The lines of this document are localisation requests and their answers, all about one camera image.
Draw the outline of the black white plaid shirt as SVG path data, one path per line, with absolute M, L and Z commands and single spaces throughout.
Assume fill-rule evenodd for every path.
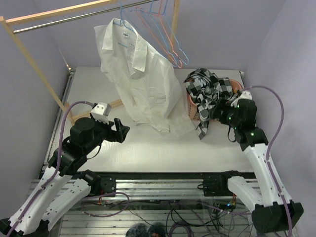
M 220 78 L 206 68 L 198 68 L 184 80 L 186 91 L 197 107 L 200 123 L 196 127 L 199 139 L 204 138 L 211 110 L 220 98 L 236 98 L 229 78 Z

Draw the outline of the blue wire hanger white shirt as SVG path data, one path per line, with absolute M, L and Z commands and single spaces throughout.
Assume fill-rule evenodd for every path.
M 137 35 L 134 31 L 133 27 L 129 27 L 126 25 L 126 20 L 124 19 L 125 12 L 123 10 L 123 4 L 122 1 L 118 0 L 119 2 L 119 13 L 120 13 L 120 20 L 119 23 L 113 22 L 113 24 L 118 25 L 121 27 L 121 33 L 126 39 L 130 39 L 130 33 L 133 33 L 134 35 Z

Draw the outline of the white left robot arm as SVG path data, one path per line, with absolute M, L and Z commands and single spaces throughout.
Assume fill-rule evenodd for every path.
M 62 140 L 48 162 L 48 167 L 26 202 L 10 218 L 0 221 L 0 231 L 7 237 L 46 237 L 56 222 L 79 200 L 105 193 L 102 178 L 91 170 L 80 173 L 62 195 L 59 191 L 84 165 L 103 141 L 122 143 L 130 131 L 118 118 L 102 122 L 80 118 Z

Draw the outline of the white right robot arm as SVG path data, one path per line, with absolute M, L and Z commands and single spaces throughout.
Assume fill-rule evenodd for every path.
M 256 191 L 236 171 L 226 172 L 227 178 L 218 182 L 218 191 L 223 195 L 233 193 L 250 212 L 252 223 L 261 234 L 287 231 L 302 216 L 301 203 L 294 202 L 281 182 L 271 158 L 266 135 L 256 126 L 257 107 L 251 99 L 236 99 L 231 102 L 221 98 L 211 109 L 211 119 L 233 129 L 235 140 L 248 158 L 260 190 Z

